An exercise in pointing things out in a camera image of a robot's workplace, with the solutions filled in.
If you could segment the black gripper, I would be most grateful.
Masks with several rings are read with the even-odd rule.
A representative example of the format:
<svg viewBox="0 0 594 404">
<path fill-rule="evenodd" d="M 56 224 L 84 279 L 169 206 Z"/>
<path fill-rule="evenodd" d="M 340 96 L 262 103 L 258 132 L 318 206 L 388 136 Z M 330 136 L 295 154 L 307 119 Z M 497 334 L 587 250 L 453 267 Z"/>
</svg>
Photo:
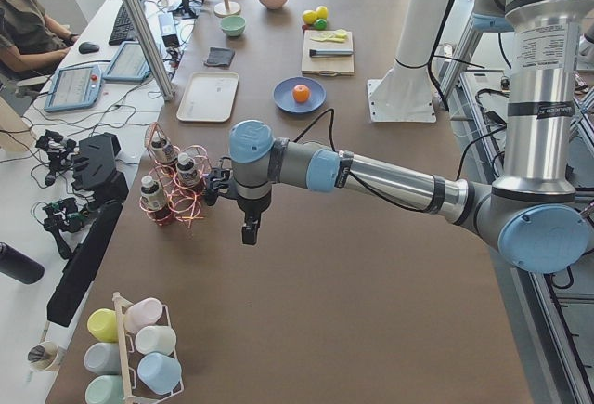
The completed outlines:
<svg viewBox="0 0 594 404">
<path fill-rule="evenodd" d="M 205 178 L 203 199 L 208 206 L 214 206 L 219 198 L 235 200 L 238 203 L 244 212 L 242 243 L 255 245 L 261 215 L 272 201 L 271 184 L 266 182 L 259 187 L 246 187 L 233 177 L 230 168 L 215 167 Z"/>
</svg>

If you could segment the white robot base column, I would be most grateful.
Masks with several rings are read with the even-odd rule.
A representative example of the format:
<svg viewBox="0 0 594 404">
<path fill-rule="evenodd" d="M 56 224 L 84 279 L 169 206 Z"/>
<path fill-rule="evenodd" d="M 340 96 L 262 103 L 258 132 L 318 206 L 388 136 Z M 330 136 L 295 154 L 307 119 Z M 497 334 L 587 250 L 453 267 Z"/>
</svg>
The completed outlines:
<svg viewBox="0 0 594 404">
<path fill-rule="evenodd" d="M 450 0 L 409 0 L 394 65 L 368 80 L 368 107 L 375 123 L 433 123 L 430 60 L 442 33 Z"/>
</svg>

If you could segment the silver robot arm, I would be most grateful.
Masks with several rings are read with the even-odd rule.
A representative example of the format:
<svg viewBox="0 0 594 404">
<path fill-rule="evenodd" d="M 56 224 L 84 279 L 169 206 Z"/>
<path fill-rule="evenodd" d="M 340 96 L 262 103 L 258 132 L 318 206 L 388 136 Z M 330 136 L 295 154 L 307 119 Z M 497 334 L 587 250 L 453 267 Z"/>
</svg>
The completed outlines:
<svg viewBox="0 0 594 404">
<path fill-rule="evenodd" d="M 276 184 L 355 189 L 411 212 L 440 215 L 520 269 L 561 271 L 593 248 L 593 227 L 575 206 L 575 186 L 566 175 L 579 36 L 592 8 L 593 0 L 475 0 L 476 15 L 501 17 L 514 38 L 504 165 L 490 184 L 275 137 L 267 124 L 247 120 L 231 128 L 229 166 L 210 171 L 204 200 L 235 201 L 244 214 L 242 240 L 253 245 Z"/>
</svg>

